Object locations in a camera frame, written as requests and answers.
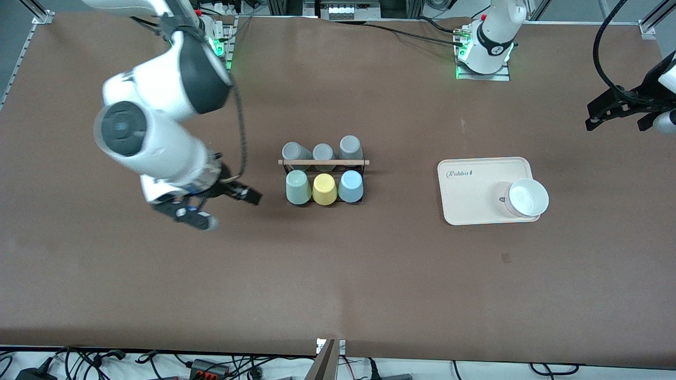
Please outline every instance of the cup rack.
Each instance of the cup rack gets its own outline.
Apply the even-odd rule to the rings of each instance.
[[[340,181],[340,177],[343,175],[344,172],[348,170],[355,170],[359,172],[359,174],[362,175],[362,181],[364,180],[364,173],[366,171],[366,167],[370,165],[369,160],[279,160],[277,161],[277,164],[281,165],[284,168],[284,171],[289,174],[293,170],[292,166],[294,165],[309,165],[310,167],[305,170],[305,173],[308,175],[308,180],[310,182],[310,186],[312,186],[312,181],[314,180],[314,177],[318,176],[319,174],[326,173],[330,174],[335,180],[336,183]],[[336,165],[336,167],[329,171],[329,172],[321,172],[319,169],[317,169],[317,166],[324,166],[324,165]],[[357,204],[362,203],[364,201],[364,197],[362,196],[362,199],[359,199],[358,201],[354,202]],[[340,197],[336,198],[336,202],[343,202]],[[308,203],[315,203],[314,199],[310,198]]]

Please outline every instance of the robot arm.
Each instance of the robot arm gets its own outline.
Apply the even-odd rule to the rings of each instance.
[[[491,0],[484,20],[463,27],[469,35],[461,39],[464,47],[457,49],[458,60],[479,74],[497,72],[508,59],[526,15],[523,0]]]
[[[157,0],[87,1],[105,3],[107,9],[148,9],[150,4],[154,12],[162,10]],[[105,82],[104,108],[96,118],[94,136],[110,158],[141,175],[143,194],[155,210],[177,222],[212,230],[218,222],[202,210],[208,198],[227,195],[258,204],[261,195],[236,181],[245,165],[244,146],[242,170],[232,176],[219,153],[210,151],[179,124],[219,110],[232,90],[243,135],[239,92],[224,64],[202,31],[176,8],[178,1],[166,1],[175,13],[164,13],[160,26],[172,29],[171,48]],[[199,201],[197,206],[191,205],[192,199]]]
[[[634,114],[646,115],[637,121],[640,131],[655,127],[662,133],[676,133],[676,51],[646,74],[643,82],[631,90],[609,88],[587,104],[591,131],[601,123]]]

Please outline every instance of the light blue cup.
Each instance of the light blue cup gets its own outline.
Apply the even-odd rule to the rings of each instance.
[[[343,201],[354,203],[364,196],[362,175],[354,170],[343,173],[338,184],[338,196]]]
[[[336,155],[329,144],[317,144],[312,150],[312,157],[315,160],[335,160]],[[320,172],[330,172],[336,165],[315,165]]]
[[[352,135],[347,135],[340,140],[340,159],[341,160],[363,160],[364,152],[359,139]]]
[[[285,160],[311,160],[312,153],[308,148],[292,141],[282,148],[282,157]],[[294,170],[307,170],[310,165],[292,165],[291,167]]]

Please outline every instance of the power adapter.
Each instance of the power adapter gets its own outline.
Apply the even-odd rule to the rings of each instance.
[[[16,380],[57,380],[56,377],[37,368],[22,369]]]

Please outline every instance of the cup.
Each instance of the cup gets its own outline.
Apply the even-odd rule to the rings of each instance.
[[[317,144],[312,150],[312,157],[315,160],[335,160],[336,158],[333,148],[329,144]],[[336,165],[315,165],[314,167],[320,172],[330,172]]]
[[[340,154],[341,160],[362,160],[364,159],[364,152],[362,151],[362,144],[359,139],[352,135],[347,135],[340,140]]]
[[[338,184],[338,196],[343,201],[354,203],[364,196],[362,175],[354,170],[343,173]]]
[[[292,170],[287,174],[287,199],[292,204],[304,204],[310,200],[312,190],[308,175],[302,170]]]
[[[322,206],[328,206],[336,201],[338,191],[336,181],[329,174],[323,173],[314,177],[312,185],[312,198]]]
[[[285,160],[311,160],[312,153],[310,153],[308,148],[292,141],[284,144],[282,157]],[[309,167],[310,165],[291,165],[291,168],[294,170],[307,170]]]

